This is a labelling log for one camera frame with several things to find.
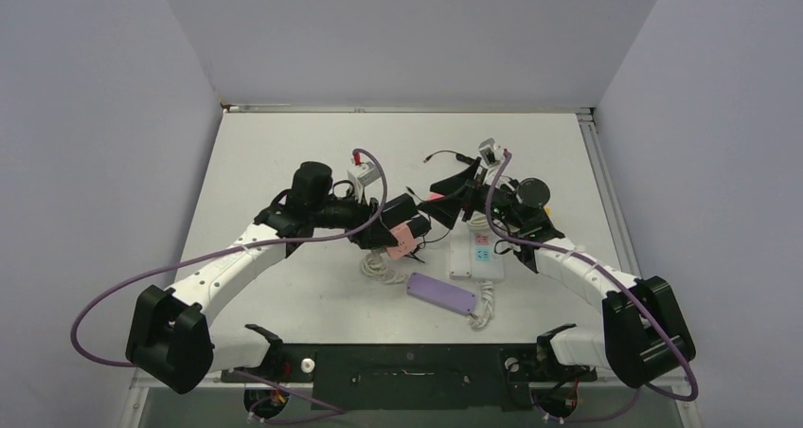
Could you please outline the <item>pink cube socket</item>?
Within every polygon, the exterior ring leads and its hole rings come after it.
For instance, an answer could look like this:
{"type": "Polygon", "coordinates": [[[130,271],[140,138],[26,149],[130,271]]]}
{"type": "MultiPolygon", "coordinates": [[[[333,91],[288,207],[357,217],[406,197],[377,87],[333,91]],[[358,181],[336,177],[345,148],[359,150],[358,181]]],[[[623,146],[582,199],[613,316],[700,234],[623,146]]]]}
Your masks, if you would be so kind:
{"type": "Polygon", "coordinates": [[[444,198],[443,194],[431,192],[429,196],[426,198],[426,201],[430,202],[430,201],[440,200],[442,198],[444,198]]]}
{"type": "Polygon", "coordinates": [[[385,248],[386,254],[393,260],[398,260],[412,253],[418,246],[416,238],[407,223],[401,223],[390,230],[392,237],[397,241],[394,246],[385,248]]]}

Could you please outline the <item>small black plug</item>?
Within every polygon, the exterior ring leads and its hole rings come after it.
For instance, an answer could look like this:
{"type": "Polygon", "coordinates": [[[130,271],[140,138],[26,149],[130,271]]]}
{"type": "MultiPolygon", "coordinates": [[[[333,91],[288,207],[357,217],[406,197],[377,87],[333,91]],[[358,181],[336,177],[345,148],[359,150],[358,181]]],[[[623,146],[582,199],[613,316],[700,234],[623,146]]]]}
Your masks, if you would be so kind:
{"type": "Polygon", "coordinates": [[[414,239],[425,237],[432,229],[430,220],[421,215],[408,220],[405,224],[414,239]]]}

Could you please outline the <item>white multi-socket power strip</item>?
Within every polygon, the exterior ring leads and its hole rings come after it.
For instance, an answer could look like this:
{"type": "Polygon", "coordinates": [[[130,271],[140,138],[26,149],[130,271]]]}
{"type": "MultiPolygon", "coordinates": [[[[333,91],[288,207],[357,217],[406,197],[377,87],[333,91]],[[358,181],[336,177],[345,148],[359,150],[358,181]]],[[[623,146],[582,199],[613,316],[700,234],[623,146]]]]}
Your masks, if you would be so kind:
{"type": "Polygon", "coordinates": [[[474,214],[468,221],[471,246],[471,277],[477,280],[498,282],[505,279],[502,257],[494,251],[495,235],[487,219],[474,214]]]}

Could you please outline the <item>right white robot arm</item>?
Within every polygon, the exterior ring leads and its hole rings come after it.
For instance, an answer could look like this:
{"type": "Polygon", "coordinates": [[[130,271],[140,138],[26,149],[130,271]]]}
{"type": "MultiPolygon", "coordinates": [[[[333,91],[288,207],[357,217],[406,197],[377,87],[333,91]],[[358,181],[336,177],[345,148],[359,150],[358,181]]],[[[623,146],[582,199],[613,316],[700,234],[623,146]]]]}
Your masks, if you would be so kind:
{"type": "Polygon", "coordinates": [[[680,368],[695,380],[690,363],[696,348],[669,283],[619,271],[581,250],[551,221],[545,182],[493,175],[474,161],[434,182],[430,191],[420,212],[449,229],[474,216],[487,220],[523,266],[560,283],[601,315],[599,330],[564,324],[538,336],[535,366],[543,376],[558,379],[571,368],[602,368],[640,388],[680,368]]]}

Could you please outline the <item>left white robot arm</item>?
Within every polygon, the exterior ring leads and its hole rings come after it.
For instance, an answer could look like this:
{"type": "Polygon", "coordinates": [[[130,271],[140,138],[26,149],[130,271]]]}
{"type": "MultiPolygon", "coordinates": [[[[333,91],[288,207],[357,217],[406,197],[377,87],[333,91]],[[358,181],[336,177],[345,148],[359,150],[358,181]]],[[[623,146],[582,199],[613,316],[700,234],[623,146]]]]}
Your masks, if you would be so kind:
{"type": "Polygon", "coordinates": [[[125,349],[129,362],[178,394],[194,389],[215,371],[245,367],[269,381],[282,367],[267,330],[248,326],[258,340],[213,334],[225,307],[270,267],[301,244],[316,242],[317,229],[332,229],[337,241],[364,235],[381,218],[385,196],[368,203],[357,195],[332,194],[332,170],[308,161],[290,187],[247,225],[228,248],[198,257],[201,268],[165,289],[150,286],[137,298],[125,349]]]}

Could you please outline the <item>white flat power strip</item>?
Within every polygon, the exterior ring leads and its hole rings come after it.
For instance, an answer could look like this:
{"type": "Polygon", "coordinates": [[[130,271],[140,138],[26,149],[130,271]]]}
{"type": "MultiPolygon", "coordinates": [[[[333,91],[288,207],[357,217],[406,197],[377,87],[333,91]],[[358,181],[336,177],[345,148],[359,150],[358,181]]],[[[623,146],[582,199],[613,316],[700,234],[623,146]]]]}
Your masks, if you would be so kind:
{"type": "Polygon", "coordinates": [[[467,280],[472,277],[473,235],[467,225],[457,224],[450,234],[448,273],[452,280],[467,280]]]}

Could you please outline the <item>purple power strip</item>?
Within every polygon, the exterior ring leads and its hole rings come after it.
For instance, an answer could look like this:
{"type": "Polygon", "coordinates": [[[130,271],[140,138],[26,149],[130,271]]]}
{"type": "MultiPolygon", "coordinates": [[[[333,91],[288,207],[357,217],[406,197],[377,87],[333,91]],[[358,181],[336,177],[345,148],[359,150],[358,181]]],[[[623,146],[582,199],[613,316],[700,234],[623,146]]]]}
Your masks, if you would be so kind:
{"type": "Polygon", "coordinates": [[[464,316],[472,315],[477,304],[475,293],[417,272],[408,277],[406,293],[418,300],[464,316]]]}

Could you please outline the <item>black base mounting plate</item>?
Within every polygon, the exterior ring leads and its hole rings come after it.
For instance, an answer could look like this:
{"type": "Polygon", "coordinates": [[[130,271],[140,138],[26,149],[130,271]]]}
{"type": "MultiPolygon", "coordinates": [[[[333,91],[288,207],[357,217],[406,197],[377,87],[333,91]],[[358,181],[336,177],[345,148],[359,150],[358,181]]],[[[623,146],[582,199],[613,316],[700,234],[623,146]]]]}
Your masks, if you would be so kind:
{"type": "Polygon", "coordinates": [[[553,365],[534,343],[287,344],[254,368],[222,374],[226,383],[306,388],[314,409],[528,410],[529,391],[555,396],[557,383],[593,382],[587,366],[553,365]]]}

